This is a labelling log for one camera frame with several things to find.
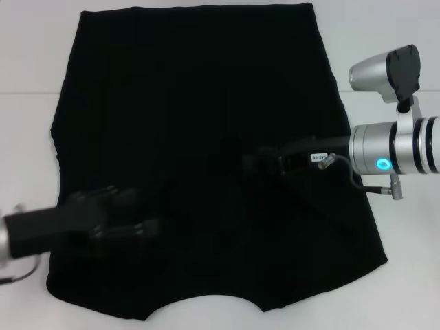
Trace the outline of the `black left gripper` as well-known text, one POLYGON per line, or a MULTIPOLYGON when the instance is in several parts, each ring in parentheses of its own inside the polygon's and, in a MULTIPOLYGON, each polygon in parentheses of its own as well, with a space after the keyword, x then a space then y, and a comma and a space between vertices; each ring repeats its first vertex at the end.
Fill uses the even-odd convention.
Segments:
MULTIPOLYGON (((6 215, 5 257, 19 259, 52 251, 71 234, 93 236, 107 222, 106 208, 135 210, 140 200, 138 188, 110 186, 76 193, 61 206, 6 215)), ((160 231, 159 219, 147 219, 134 225, 109 227, 105 238, 144 241, 157 237, 160 231)))

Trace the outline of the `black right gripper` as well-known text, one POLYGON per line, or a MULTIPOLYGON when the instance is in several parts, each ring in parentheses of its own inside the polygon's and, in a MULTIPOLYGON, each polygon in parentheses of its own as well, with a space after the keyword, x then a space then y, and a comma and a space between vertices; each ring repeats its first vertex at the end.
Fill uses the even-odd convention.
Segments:
POLYGON ((262 146, 258 148, 257 155, 244 155, 241 158, 241 165, 247 173, 287 174, 307 168, 318 170, 318 163, 331 153, 348 155, 348 146, 349 136, 306 137, 281 148, 262 146))

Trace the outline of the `black t-shirt with FREE print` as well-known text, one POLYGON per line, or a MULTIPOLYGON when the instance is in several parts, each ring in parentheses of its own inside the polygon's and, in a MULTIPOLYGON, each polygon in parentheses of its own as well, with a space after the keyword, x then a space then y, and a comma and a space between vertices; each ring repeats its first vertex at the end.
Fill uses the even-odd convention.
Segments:
POLYGON ((51 129, 58 202, 139 188, 161 233, 104 258, 54 250, 49 293, 144 320, 207 295, 269 311, 367 275, 387 258, 344 164, 244 166, 349 132, 310 3, 83 12, 51 129))

